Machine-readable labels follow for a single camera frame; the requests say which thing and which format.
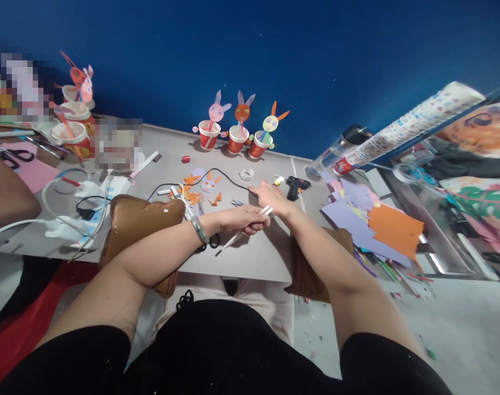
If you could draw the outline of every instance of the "black cord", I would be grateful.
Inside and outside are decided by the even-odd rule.
[[[86,201],[86,200],[88,200],[88,199],[92,199],[92,198],[107,199],[107,200],[109,200],[109,201],[111,200],[111,199],[109,199],[108,197],[97,196],[97,195],[94,195],[94,196],[86,196],[86,197],[84,197],[83,199],[81,199],[78,203],[76,203],[76,210],[78,210],[78,209],[79,209],[79,207],[78,207],[78,206],[80,205],[80,203],[81,203],[81,202],[84,202],[84,201]]]
[[[226,173],[224,173],[222,170],[219,170],[219,169],[218,169],[218,168],[216,168],[216,167],[213,167],[213,168],[209,169],[209,170],[208,170],[208,171],[207,171],[207,172],[206,172],[206,173],[202,176],[202,178],[201,178],[200,180],[198,180],[198,181],[197,181],[196,183],[194,183],[194,184],[191,184],[191,186],[193,187],[193,186],[195,186],[195,185],[197,185],[197,184],[200,184],[200,183],[201,183],[201,181],[204,179],[204,177],[206,177],[206,176],[208,175],[208,173],[209,173],[210,171],[212,171],[212,170],[216,170],[216,171],[218,171],[220,174],[222,174],[223,176],[225,176],[225,177],[226,177],[226,178],[227,178],[227,179],[228,179],[228,180],[229,180],[229,181],[230,181],[233,185],[235,185],[236,187],[239,187],[239,188],[245,189],[245,190],[247,190],[249,193],[251,193],[254,197],[259,198],[259,197],[258,197],[256,194],[254,194],[251,190],[249,190],[249,189],[248,189],[248,188],[246,188],[246,187],[243,187],[242,185],[237,184],[237,183],[236,183],[236,182],[234,182],[234,181],[233,181],[233,180],[232,180],[232,179],[231,179],[231,178],[230,178],[230,177],[229,177]],[[147,200],[150,200],[150,199],[153,197],[153,195],[155,194],[155,192],[157,192],[157,191],[158,191],[158,189],[159,189],[160,187],[163,187],[164,185],[173,185],[173,186],[175,186],[175,187],[180,186],[180,184],[171,184],[171,183],[160,184],[158,187],[156,187],[156,188],[155,188],[155,190],[153,191],[153,193],[151,193],[151,194],[149,195],[149,197],[147,198]]]

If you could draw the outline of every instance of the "person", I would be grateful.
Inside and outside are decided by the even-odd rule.
[[[5,393],[449,394],[388,295],[321,227],[261,182],[250,190],[296,237],[332,302],[342,380],[281,340],[252,307],[180,295],[176,312],[128,367],[145,293],[202,245],[190,221],[122,251],[80,293],[36,349],[0,383]],[[207,213],[207,236],[269,226],[260,209]]]

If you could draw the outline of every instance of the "plastic bottle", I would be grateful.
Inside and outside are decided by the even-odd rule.
[[[357,145],[363,144],[372,136],[366,127],[351,125],[346,131],[317,159],[305,167],[306,174],[314,179],[321,177],[321,172],[334,166],[337,161]]]

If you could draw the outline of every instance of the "tape roll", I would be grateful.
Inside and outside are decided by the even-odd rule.
[[[250,181],[254,176],[254,171],[249,167],[245,167],[239,172],[239,177],[245,181]]]

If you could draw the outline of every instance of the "pink cup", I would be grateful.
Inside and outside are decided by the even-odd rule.
[[[268,147],[273,143],[273,138],[268,133],[263,142],[260,142],[262,134],[265,131],[258,131],[255,133],[254,141],[251,144],[250,152],[248,153],[253,159],[259,159],[262,154],[268,149]]]
[[[240,125],[234,125],[229,129],[228,151],[231,154],[238,154],[244,147],[244,143],[249,136],[248,129],[243,127],[243,132],[240,132]]]
[[[211,131],[207,131],[207,127],[210,124],[210,121],[202,121],[199,123],[199,131],[200,131],[200,146],[205,150],[211,150],[215,146],[217,142],[217,137],[221,132],[221,126],[214,122],[211,125]]]

